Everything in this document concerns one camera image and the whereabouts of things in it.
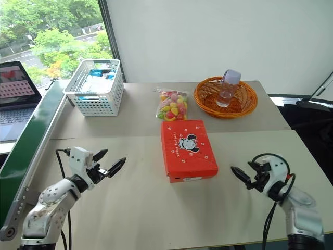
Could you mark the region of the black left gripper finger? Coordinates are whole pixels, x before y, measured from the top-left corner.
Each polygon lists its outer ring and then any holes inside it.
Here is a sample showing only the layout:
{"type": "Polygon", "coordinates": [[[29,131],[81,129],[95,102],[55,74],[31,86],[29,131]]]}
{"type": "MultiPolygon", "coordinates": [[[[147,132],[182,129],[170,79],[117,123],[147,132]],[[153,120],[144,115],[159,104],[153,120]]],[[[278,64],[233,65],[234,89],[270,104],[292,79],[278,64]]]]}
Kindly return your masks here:
{"type": "Polygon", "coordinates": [[[107,177],[112,178],[125,164],[126,157],[117,160],[107,172],[107,177]]]}
{"type": "Polygon", "coordinates": [[[96,154],[93,155],[92,160],[94,162],[98,162],[106,155],[107,152],[108,152],[107,149],[102,149],[102,150],[98,151],[96,154]]]}

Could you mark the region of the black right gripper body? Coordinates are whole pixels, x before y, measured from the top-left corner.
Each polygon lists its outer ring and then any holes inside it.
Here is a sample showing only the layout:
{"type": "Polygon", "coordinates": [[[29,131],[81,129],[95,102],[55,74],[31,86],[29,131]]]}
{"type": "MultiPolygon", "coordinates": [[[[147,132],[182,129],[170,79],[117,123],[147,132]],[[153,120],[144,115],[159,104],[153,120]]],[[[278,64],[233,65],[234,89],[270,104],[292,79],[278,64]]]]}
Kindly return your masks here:
{"type": "Polygon", "coordinates": [[[254,177],[255,181],[251,182],[249,185],[246,185],[247,189],[256,189],[259,192],[263,192],[263,189],[270,178],[270,170],[271,167],[268,164],[261,164],[261,170],[256,171],[257,174],[254,177]]]}

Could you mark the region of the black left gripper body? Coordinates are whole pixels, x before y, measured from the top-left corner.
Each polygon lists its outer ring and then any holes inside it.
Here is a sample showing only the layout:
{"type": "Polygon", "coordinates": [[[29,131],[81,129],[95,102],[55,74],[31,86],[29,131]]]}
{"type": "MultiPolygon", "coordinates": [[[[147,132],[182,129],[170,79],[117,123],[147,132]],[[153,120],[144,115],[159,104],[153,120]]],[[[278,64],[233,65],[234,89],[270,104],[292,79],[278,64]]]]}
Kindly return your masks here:
{"type": "Polygon", "coordinates": [[[108,176],[108,171],[100,168],[100,164],[93,162],[92,167],[87,169],[87,174],[92,180],[93,184],[98,184],[101,180],[108,176]]]}

